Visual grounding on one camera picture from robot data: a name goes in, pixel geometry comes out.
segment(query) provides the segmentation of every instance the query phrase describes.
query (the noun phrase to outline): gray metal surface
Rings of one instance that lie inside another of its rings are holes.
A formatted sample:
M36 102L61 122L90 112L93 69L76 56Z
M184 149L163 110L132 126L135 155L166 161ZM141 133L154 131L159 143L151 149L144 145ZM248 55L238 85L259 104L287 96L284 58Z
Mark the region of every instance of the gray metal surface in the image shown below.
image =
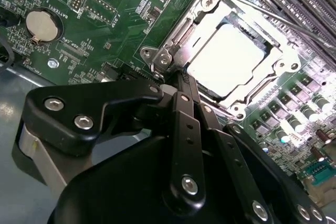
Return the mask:
M21 172L11 156L25 96L35 87L9 71L0 75L0 223L46 223L56 204L50 189Z

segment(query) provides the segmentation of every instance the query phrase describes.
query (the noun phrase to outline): motherboard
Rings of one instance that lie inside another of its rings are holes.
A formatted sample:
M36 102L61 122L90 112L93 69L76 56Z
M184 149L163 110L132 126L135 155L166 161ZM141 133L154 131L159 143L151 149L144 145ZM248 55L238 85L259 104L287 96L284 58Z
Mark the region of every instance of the motherboard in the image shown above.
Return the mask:
M248 1L336 45L336 0ZM164 82L163 72L179 67L196 78L205 100L218 105L220 122L239 123L288 175L316 186L336 175L325 149L336 138L336 53L279 20L236 0L1 0L0 5L22 17L16 26L0 28L19 55L17 64L42 78L56 85ZM212 43L191 33L208 33ZM226 58L212 57L214 51ZM282 57L285 51L290 57ZM184 62L186 54L193 60Z

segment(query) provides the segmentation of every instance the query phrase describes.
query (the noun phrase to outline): black plastic part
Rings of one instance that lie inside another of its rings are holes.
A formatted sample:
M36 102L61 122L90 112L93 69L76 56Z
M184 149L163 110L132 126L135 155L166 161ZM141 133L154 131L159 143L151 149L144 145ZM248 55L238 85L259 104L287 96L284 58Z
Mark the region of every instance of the black plastic part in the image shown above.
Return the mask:
M198 110L201 115L201 125L205 126L206 135L203 135L209 141L214 141L216 146L215 154L221 158L219 167L225 167L228 176L234 185L236 193L235 200L232 200L232 205L236 205L236 211L239 218L239 223L274 223L272 214L264 201L254 178L238 148L235 139L221 131L221 126L213 111L206 111L204 105L199 105ZM268 218L261 220L253 210L253 202L256 201L263 206L267 212Z
M9 10L0 7L0 26L3 27L12 27L16 26L21 22L21 16L15 15L14 13L10 12Z
M203 155L207 201L195 216L181 218L162 198L170 169L165 137L143 140L73 179L49 224L211 223L233 224L227 175L216 158Z
M200 123L194 119L194 103L182 92L172 99L170 139L172 158L169 188L163 191L167 206L179 216L195 215L205 202L205 183L202 159ZM195 195L182 187L182 178L192 178L198 187Z
M244 159L267 204L272 209L281 223L327 223L326 217L320 210L323 221L313 217L311 207L318 206L293 182L286 173L253 141L243 130L240 133L234 130L235 124L227 124L224 131L229 133L238 143ZM298 212L297 206L301 205L310 215L306 221Z
M93 148L105 129L104 118L141 103L158 103L162 97L160 88L149 80L44 87L28 93L22 119L39 139L66 154L79 156ZM49 98L61 100L64 108L48 110L44 102ZM90 117L93 127L76 127L74 119L78 115Z

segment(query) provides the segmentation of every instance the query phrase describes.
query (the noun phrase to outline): green circuit board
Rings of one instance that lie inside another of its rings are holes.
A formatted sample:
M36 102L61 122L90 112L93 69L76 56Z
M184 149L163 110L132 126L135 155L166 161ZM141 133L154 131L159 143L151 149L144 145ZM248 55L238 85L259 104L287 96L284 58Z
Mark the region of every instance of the green circuit board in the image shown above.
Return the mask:
M13 50L23 56L23 67L57 85L91 83L101 81L102 72L108 76L108 68L128 66L138 74L151 78L148 66L140 57L143 46L159 47L192 0L1 0L1 6L23 17L32 9L45 7L62 20L64 30L59 40L45 45L29 41L24 22L8 29L0 28L7 36ZM300 136L312 141L300 149L288 143L282 144L275 137L275 130L259 136L251 124L260 119L262 111L281 92L288 92L306 75L319 78L319 94L336 103L335 73L326 68L325 62L313 50L301 47L300 60L303 69L295 74L284 74L258 104L248 108L247 117L240 124L256 140L265 141L270 156L288 173L301 172L312 163L310 146L322 147L314 136L316 129L334 131L331 120L335 111L324 114L316 123L307 123L306 133ZM49 59L59 62L58 68L48 66Z

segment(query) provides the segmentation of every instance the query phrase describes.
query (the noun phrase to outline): black bracket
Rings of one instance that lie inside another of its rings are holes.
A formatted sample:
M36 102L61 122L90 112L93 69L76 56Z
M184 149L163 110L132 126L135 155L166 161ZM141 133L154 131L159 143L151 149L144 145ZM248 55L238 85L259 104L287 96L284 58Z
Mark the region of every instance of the black bracket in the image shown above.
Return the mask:
M48 99L62 103L60 110L50 110ZM22 119L27 129L60 151L80 156L95 145L104 118L141 103L158 103L163 92L152 81L118 81L73 86L53 86L32 90L26 97ZM92 121L90 129L80 129L75 118L83 115Z

